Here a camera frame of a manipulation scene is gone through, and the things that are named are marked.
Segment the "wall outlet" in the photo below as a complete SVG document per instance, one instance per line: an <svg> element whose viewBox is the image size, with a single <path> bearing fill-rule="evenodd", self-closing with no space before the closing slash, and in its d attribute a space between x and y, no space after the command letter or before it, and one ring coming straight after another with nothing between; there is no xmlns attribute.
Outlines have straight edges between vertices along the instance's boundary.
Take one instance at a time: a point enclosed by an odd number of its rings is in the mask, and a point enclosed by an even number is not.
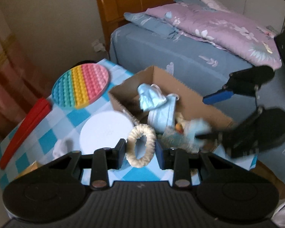
<svg viewBox="0 0 285 228"><path fill-rule="evenodd" d="M99 41L99 39L92 42L92 47L95 52L106 51L104 45Z"/></svg>

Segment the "floral pillowcase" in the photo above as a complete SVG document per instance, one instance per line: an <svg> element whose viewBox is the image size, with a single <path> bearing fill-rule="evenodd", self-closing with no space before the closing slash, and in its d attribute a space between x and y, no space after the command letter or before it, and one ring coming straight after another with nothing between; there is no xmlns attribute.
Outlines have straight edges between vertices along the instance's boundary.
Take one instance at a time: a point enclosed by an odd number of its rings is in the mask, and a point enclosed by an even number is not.
<svg viewBox="0 0 285 228"><path fill-rule="evenodd" d="M219 45L253 65L273 69L282 66L275 35L242 14L186 3L149 8L146 14L165 19L179 30Z"/></svg>

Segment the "red ruler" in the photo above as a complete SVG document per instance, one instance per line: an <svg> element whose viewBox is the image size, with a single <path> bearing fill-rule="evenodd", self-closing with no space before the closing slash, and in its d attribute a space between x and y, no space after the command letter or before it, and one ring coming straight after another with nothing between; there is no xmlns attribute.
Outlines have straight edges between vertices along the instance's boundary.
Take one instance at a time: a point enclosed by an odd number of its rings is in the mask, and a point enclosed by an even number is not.
<svg viewBox="0 0 285 228"><path fill-rule="evenodd" d="M50 113L51 109L52 106L50 102L48 102L45 98L38 99L8 144L8 147L0 160L0 168L2 170L5 169L8 162L11 160L11 157L28 137L28 135L46 117L46 115Z"/></svg>

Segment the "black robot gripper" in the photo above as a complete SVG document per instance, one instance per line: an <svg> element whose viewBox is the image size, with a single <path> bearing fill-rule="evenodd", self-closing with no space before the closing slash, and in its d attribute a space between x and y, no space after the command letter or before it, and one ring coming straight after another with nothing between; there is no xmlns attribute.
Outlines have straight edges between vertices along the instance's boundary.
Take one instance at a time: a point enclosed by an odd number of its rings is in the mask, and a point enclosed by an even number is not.
<svg viewBox="0 0 285 228"><path fill-rule="evenodd" d="M271 221L279 200L267 180L212 153L188 154L156 142L160 167L173 169L173 183L115 181L125 140L92 155L80 151L52 161L11 182L3 192L14 218L4 228L88 227L276 227ZM91 169L90 185L82 185ZM192 186L190 169L201 183Z"/></svg>

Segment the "rainbow silicone toy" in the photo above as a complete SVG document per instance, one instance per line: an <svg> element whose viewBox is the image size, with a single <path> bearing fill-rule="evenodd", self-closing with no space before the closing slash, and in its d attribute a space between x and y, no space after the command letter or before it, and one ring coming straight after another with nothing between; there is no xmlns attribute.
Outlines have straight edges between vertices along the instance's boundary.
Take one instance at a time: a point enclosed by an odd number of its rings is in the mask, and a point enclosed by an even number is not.
<svg viewBox="0 0 285 228"><path fill-rule="evenodd" d="M81 109L96 101L109 83L104 66L86 63L66 71L54 84L53 101L63 108Z"/></svg>

